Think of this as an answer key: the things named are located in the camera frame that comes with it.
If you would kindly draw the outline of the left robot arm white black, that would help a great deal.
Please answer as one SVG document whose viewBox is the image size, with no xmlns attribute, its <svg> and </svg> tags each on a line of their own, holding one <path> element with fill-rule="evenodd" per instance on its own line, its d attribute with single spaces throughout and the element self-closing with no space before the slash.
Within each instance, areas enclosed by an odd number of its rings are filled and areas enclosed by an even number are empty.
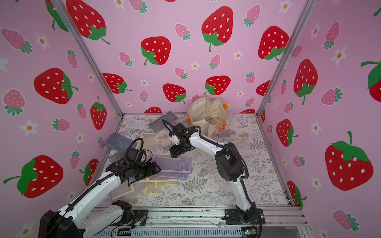
<svg viewBox="0 0 381 238">
<path fill-rule="evenodd" d="M 104 231 L 110 225 L 138 226 L 132 206 L 122 200 L 116 200 L 101 213 L 89 216 L 89 213 L 109 193 L 121 184 L 132 185 L 135 182 L 158 174 L 161 169 L 156 162 L 146 157 L 143 148 L 128 147 L 124 156 L 111 163 L 86 191 L 59 211 L 48 211 L 40 221 L 40 238 L 91 238 Z"/>
</svg>

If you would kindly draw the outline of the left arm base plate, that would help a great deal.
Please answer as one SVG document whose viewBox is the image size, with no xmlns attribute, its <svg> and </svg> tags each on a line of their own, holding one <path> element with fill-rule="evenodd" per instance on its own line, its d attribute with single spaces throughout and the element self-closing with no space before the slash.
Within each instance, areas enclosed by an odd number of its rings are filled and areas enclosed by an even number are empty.
<svg viewBox="0 0 381 238">
<path fill-rule="evenodd" d="M 148 210 L 131 210 L 124 214 L 118 222 L 113 222 L 111 226 L 132 226 L 140 222 L 139 226 L 144 226 L 148 217 Z"/>
</svg>

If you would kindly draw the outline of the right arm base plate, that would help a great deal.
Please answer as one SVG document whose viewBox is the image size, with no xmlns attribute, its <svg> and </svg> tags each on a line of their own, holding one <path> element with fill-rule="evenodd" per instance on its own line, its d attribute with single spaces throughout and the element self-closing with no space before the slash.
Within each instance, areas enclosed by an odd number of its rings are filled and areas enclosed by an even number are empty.
<svg viewBox="0 0 381 238">
<path fill-rule="evenodd" d="M 264 225 L 266 223 L 262 209 L 242 211 L 239 208 L 225 209 L 221 218 L 228 225 Z"/>
</svg>

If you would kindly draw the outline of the purple-trim mesh pouch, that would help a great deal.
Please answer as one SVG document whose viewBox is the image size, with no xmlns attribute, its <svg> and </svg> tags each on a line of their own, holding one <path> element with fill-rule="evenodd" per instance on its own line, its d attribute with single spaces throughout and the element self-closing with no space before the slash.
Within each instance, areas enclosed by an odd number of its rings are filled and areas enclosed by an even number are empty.
<svg viewBox="0 0 381 238">
<path fill-rule="evenodd" d="M 188 180 L 191 174 L 192 157 L 153 156 L 152 162 L 156 162 L 161 169 L 154 177 Z"/>
</svg>

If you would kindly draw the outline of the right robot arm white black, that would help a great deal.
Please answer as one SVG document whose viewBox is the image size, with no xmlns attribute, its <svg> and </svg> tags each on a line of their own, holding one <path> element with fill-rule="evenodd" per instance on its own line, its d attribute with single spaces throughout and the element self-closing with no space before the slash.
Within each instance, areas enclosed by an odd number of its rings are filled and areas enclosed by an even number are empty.
<svg viewBox="0 0 381 238">
<path fill-rule="evenodd" d="M 256 212 L 257 207 L 251 201 L 244 180 L 249 178 L 248 167 L 236 146 L 229 142 L 219 143 L 201 133 L 200 126 L 184 127 L 181 123 L 172 125 L 161 121 L 169 131 L 169 138 L 174 145 L 169 149 L 172 158 L 198 148 L 215 159 L 220 176 L 230 183 L 236 197 L 237 208 L 244 212 Z"/>
</svg>

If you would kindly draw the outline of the beige canvas bag orange handles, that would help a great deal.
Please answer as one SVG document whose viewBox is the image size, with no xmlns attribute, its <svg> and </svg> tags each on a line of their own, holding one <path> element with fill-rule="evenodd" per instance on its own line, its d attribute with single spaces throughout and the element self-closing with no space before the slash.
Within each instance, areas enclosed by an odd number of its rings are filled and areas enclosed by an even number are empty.
<svg viewBox="0 0 381 238">
<path fill-rule="evenodd" d="M 200 126 L 201 133 L 214 139 L 227 125 L 228 109 L 222 98 L 210 100 L 202 97 L 195 100 L 187 109 L 187 123 Z"/>
</svg>

